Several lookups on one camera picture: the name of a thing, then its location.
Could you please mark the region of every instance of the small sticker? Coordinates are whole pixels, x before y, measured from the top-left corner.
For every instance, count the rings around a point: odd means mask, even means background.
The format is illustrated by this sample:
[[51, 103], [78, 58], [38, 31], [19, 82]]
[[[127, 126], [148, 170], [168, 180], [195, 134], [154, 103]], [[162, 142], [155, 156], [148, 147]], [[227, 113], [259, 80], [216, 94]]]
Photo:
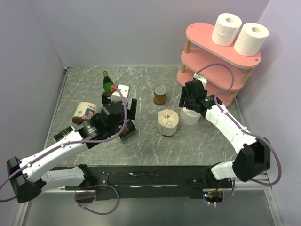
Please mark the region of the small sticker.
[[77, 117], [81, 117], [81, 116], [83, 116], [83, 111], [82, 110], [77, 112]]
[[86, 119], [91, 119], [93, 117], [93, 115], [95, 114], [95, 111], [90, 109], [90, 108], [87, 108], [86, 109], [86, 112], [85, 112], [85, 118]]

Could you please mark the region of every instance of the purple wall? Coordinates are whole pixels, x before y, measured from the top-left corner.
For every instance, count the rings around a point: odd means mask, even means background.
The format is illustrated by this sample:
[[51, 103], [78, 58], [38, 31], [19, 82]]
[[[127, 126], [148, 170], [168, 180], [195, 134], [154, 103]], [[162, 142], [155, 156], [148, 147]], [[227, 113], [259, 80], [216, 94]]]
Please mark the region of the purple wall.
[[65, 66], [179, 65], [185, 31], [220, 13], [257, 22], [269, 0], [28, 0]]
[[[271, 0], [259, 23], [270, 36], [262, 62], [239, 92], [238, 101], [248, 128], [267, 137], [283, 169], [273, 193], [286, 226], [300, 225], [301, 96], [300, 1]], [[269, 175], [277, 175], [273, 163]]]
[[[23, 0], [0, 1], [0, 183], [6, 161], [43, 148], [63, 81], [64, 68]], [[13, 195], [10, 184], [0, 198]], [[0, 225], [10, 226], [18, 203], [0, 203]]]

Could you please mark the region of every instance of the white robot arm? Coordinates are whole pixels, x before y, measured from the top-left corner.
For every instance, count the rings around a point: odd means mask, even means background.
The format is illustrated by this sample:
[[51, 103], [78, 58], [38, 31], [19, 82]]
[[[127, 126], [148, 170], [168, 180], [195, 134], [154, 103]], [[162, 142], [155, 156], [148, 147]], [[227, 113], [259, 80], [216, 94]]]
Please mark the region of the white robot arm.
[[214, 102], [214, 95], [207, 96], [204, 89], [206, 79], [195, 77], [195, 80], [185, 83], [182, 89], [179, 107], [194, 110], [210, 121], [229, 140], [234, 147], [237, 158], [234, 161], [221, 162], [211, 167], [211, 173], [216, 180], [238, 178], [248, 181], [270, 168], [270, 149], [267, 145], [250, 136], [243, 127], [219, 101]]
[[[128, 86], [118, 85], [118, 89], [127, 98]], [[49, 189], [66, 185], [85, 188], [93, 183], [94, 177], [87, 165], [50, 170], [66, 158], [92, 148], [99, 143], [97, 141], [105, 140], [120, 130], [124, 124], [125, 108], [119, 92], [114, 92], [111, 97], [103, 93], [102, 110], [77, 127], [64, 129], [55, 136], [56, 143], [52, 146], [21, 160], [13, 157], [7, 161], [9, 176], [23, 169], [10, 180], [19, 203], [27, 202]], [[131, 109], [127, 110], [128, 119], [135, 119], [136, 107], [137, 100], [132, 99]]]

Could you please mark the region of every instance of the gray countertop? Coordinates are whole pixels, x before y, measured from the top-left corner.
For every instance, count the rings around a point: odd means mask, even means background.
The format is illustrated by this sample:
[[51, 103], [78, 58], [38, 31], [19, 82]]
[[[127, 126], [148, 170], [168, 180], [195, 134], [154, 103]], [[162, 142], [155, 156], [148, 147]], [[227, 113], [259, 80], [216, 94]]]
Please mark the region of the gray countertop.
[[[70, 124], [79, 102], [88, 101], [101, 107], [103, 92], [102, 71], [108, 71], [116, 84], [130, 87], [130, 98], [138, 100], [135, 124], [137, 131], [124, 141], [115, 139], [96, 145], [90, 150], [66, 159], [62, 166], [87, 165], [212, 165], [235, 159], [236, 153], [229, 141], [207, 120], [200, 118], [193, 126], [181, 120], [176, 134], [163, 137], [158, 130], [157, 115], [163, 109], [172, 109], [180, 115], [178, 107], [182, 87], [176, 75], [178, 66], [73, 66], [67, 70], [67, 79], [48, 146], [53, 136]], [[153, 103], [153, 88], [167, 88], [166, 103]], [[239, 119], [233, 102], [228, 110]]]

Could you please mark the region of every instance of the pink shelf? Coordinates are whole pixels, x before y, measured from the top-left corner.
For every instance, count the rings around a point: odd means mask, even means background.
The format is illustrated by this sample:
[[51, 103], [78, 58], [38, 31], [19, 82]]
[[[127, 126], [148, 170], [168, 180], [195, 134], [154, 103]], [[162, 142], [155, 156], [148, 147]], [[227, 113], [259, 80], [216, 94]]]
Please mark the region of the pink shelf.
[[[177, 80], [181, 86], [184, 86], [186, 82], [193, 80], [193, 75], [194, 75], [194, 72], [192, 70], [186, 68], [184, 73], [181, 73], [180, 71], [178, 72]], [[212, 95], [212, 94], [215, 95], [219, 92], [224, 91], [223, 89], [217, 87], [216, 85], [214, 85], [213, 83], [211, 83], [208, 80], [207, 80], [205, 89], [208, 91], [207, 95]], [[219, 95], [218, 97], [225, 106], [229, 106], [232, 102], [232, 100], [230, 99], [231, 95], [232, 95], [232, 92], [227, 92], [227, 93], [223, 93], [223, 94]]]
[[[241, 70], [202, 48], [190, 48], [189, 53], [182, 52], [181, 60], [186, 67], [194, 72], [213, 63], [227, 65], [234, 74], [234, 85], [231, 90], [240, 90], [243, 87], [243, 85], [240, 84], [240, 81], [244, 76]], [[223, 66], [216, 65], [208, 67], [200, 74], [222, 89], [228, 89], [231, 85], [231, 75]]]
[[193, 80], [193, 75], [194, 75], [194, 72], [188, 68], [185, 68], [185, 71], [183, 73], [178, 71], [178, 73], [177, 73], [178, 83], [181, 86], [185, 86], [186, 82]]
[[233, 48], [235, 41], [230, 46], [219, 46], [211, 40], [214, 26], [207, 23], [194, 23], [188, 26], [186, 37], [189, 41], [205, 49], [209, 53], [239, 68], [253, 68], [261, 61], [260, 51], [255, 56], [242, 56]]

